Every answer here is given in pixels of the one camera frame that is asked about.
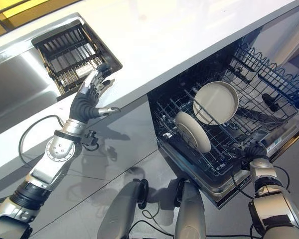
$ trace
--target sink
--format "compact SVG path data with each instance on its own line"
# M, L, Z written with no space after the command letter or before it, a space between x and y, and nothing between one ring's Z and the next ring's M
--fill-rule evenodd
M43 65L47 59L43 59L38 46L36 45L36 49L31 43L36 39L45 39L74 21L82 24L91 38L90 43L97 45L98 53L102 53L102 59L110 66L109 75L122 68L120 62L78 13L0 47L0 134L77 91L84 78L80 78L80 82L76 82L76 88L67 94L60 92L60 87L54 83L51 72L48 74Z
M57 102L35 48L0 64L0 133Z

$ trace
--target metal dish rack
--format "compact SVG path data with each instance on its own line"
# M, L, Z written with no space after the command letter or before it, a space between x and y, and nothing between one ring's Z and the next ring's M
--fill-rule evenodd
M239 61L249 71L257 72L262 81L299 109L299 78L297 76L288 74L284 68L271 63L261 52L256 52L254 48L248 49L247 45L239 46L233 59Z
M179 88L168 100L158 99L156 108L153 112L155 127L158 128L158 135L164 137L167 141L174 140L176 147L186 145L187 149L182 151L190 152L187 154L188 160L198 166L204 173L211 176L222 176L229 172L241 157L239 147L248 146L253 141L261 139L259 135L265 136L268 132L281 126L297 113L294 106L293 97L285 94L285 88L288 86L293 93L297 89L292 88L289 78L285 79L280 75L279 79L274 78L274 74L266 74L265 69L268 65L256 61L257 53L254 49L244 50L239 47L231 61L225 65L222 73L214 73L206 67L197 67L200 69L200 78L188 79L191 81L191 87L187 89ZM213 81L224 81L231 84L238 93L239 107L236 114L226 123L219 124L217 120L199 103L194 97L196 92L205 84ZM211 122L216 125L208 125L200 122L193 111L193 102L200 106L200 111L205 111L211 118ZM211 150L208 153L200 153L196 148L189 145L187 140L180 136L179 129L175 124L175 117L179 111L191 115L205 130L211 143Z
M61 93L58 100L76 92L85 77L99 65L108 64L109 71L122 67L88 28L75 20L32 40Z

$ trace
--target dishwasher label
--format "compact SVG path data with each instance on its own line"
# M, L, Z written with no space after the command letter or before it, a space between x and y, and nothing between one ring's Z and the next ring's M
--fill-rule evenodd
M281 142L281 137L275 140L268 148L267 153L269 153L271 150L273 150L279 143Z

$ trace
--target white plate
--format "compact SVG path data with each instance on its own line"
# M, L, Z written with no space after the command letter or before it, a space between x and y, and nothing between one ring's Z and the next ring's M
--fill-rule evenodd
M178 131L189 146L197 148L201 153L210 151L211 146L207 134L192 116L185 112L178 112L175 121Z
M196 94L195 100L220 124L230 120L238 109L238 95L234 87L222 81L214 81L203 86ZM215 122L198 103L194 101L193 110L196 117L205 124Z

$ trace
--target open dishwasher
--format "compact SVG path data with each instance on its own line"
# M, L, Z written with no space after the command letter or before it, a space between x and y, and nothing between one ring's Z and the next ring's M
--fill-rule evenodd
M211 202L221 208L235 194L232 176L240 188L249 183L242 170L242 148L260 141L274 161L299 138L299 121L292 119L299 108L299 82L276 64L239 41L195 64L148 94L159 146L191 178ZM214 81L235 88L239 105L227 122L219 122L194 97ZM193 103L200 109L196 114ZM204 111L209 124L197 119ZM178 112L192 116L206 132L211 150L200 153L189 145L177 128Z

